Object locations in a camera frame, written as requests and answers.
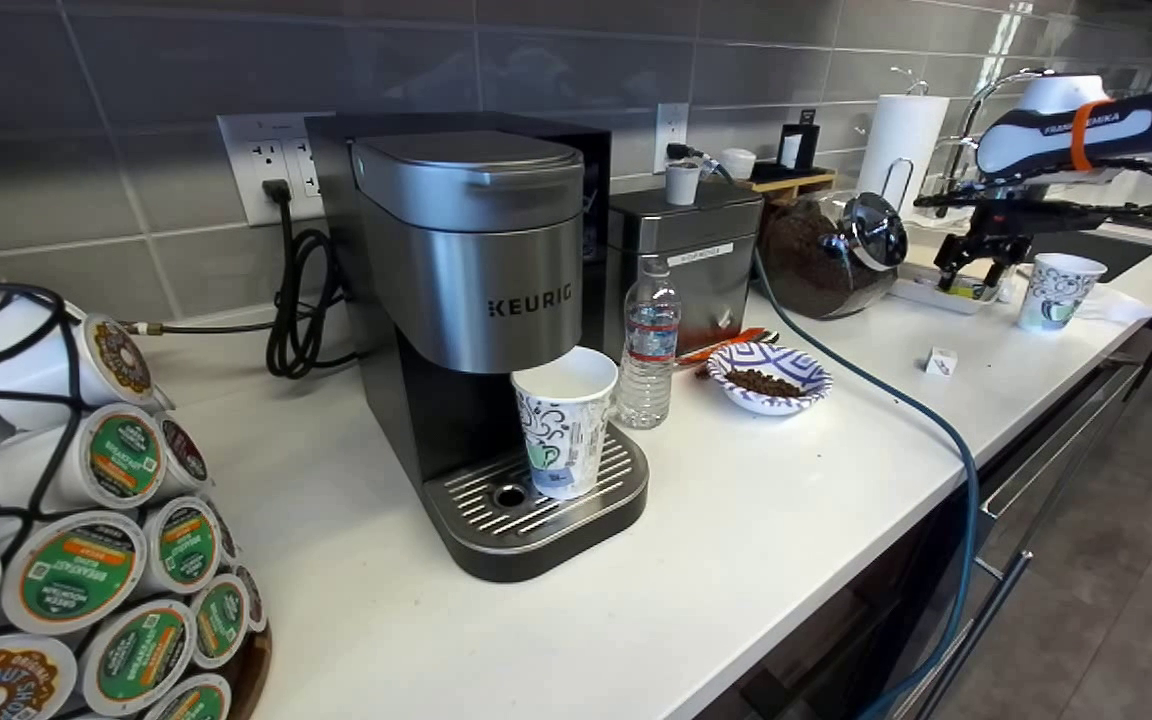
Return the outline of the robot arm white and blue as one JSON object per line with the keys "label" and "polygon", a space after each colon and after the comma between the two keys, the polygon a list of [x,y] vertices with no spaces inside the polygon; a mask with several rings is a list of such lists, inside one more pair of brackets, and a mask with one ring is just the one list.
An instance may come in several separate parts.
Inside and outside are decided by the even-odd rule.
{"label": "robot arm white and blue", "polygon": [[1098,166],[1152,171],[1152,91],[1112,98],[1098,77],[1042,77],[977,138],[977,175],[920,207],[966,207],[962,233],[935,247],[940,286],[989,261],[982,282],[1019,263],[1037,235],[1112,218],[1112,207],[1037,200],[1030,180],[1091,175]]}

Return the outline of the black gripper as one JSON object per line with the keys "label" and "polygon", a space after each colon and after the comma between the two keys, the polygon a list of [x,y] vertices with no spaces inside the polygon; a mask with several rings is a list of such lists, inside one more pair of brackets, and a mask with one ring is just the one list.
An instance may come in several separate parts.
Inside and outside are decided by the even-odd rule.
{"label": "black gripper", "polygon": [[1096,222],[1096,213],[1083,205],[982,197],[982,191],[920,197],[920,207],[932,213],[966,207],[966,227],[953,233],[935,252],[940,293],[956,286],[960,269],[992,255],[989,274],[981,282],[981,293],[989,295],[1000,286],[1004,272],[1024,255],[1024,247],[1038,233],[1071,233]]}

